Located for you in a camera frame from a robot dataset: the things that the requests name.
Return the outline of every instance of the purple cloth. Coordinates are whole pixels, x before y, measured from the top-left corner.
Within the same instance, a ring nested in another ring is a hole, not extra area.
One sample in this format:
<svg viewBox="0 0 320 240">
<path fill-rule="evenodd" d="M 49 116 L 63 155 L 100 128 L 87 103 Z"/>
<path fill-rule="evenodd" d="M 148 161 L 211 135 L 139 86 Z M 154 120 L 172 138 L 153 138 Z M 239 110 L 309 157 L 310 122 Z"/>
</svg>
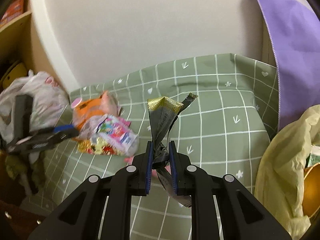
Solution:
<svg viewBox="0 0 320 240">
<path fill-rule="evenodd" d="M 320 22 L 296 0 L 257 1 L 277 64 L 280 130 L 320 104 Z"/>
</svg>

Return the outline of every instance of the wall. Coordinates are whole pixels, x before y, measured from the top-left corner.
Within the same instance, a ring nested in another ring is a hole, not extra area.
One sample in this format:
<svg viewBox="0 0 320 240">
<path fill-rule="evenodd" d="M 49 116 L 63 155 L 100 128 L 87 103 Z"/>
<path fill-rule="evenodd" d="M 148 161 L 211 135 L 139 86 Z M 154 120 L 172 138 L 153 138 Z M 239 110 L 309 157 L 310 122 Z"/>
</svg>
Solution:
<svg viewBox="0 0 320 240">
<path fill-rule="evenodd" d="M 44 48 L 68 91 L 180 58 L 233 52 L 261 59 L 256 0 L 31 2 Z"/>
</svg>

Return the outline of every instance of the beige fabric bag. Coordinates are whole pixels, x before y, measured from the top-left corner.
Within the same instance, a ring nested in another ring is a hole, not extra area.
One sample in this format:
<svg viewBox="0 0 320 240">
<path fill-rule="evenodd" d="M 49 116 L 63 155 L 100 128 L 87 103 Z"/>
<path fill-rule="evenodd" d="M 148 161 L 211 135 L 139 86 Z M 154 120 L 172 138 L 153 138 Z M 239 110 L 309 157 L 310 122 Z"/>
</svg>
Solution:
<svg viewBox="0 0 320 240">
<path fill-rule="evenodd" d="M 258 170 L 255 197 L 289 232 L 299 239 L 309 228 L 303 215 L 303 169 L 311 144 L 320 144 L 320 105 L 284 127 L 265 151 Z"/>
</svg>

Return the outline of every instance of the checkered tablecloth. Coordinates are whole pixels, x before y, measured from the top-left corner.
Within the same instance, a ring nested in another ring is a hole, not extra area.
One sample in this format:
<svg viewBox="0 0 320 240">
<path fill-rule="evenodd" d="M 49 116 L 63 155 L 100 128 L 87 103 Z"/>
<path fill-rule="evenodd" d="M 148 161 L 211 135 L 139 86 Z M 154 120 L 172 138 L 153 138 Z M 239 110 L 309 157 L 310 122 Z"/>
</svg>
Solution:
<svg viewBox="0 0 320 240">
<path fill-rule="evenodd" d="M 139 134 L 137 154 L 151 140 L 147 99 L 167 96 L 181 102 L 190 92 L 199 95 L 170 133 L 178 152 L 209 174 L 233 174 L 252 192 L 260 159 L 277 129 L 275 67 L 234 54 L 188 58 L 83 87 L 70 94 L 70 101 L 96 98 L 105 90 L 115 95 L 121 116 Z M 66 108 L 58 125 L 71 121 Z M 76 142 L 66 140 L 46 152 L 44 164 L 47 184 L 29 201 L 52 210 L 88 176 L 110 176 L 127 163 L 120 156 L 79 153 Z M 219 213 L 218 222 L 221 228 Z M 130 239 L 188 240 L 190 233 L 191 210 L 169 198 L 157 178 L 149 196 L 132 198 Z"/>
</svg>

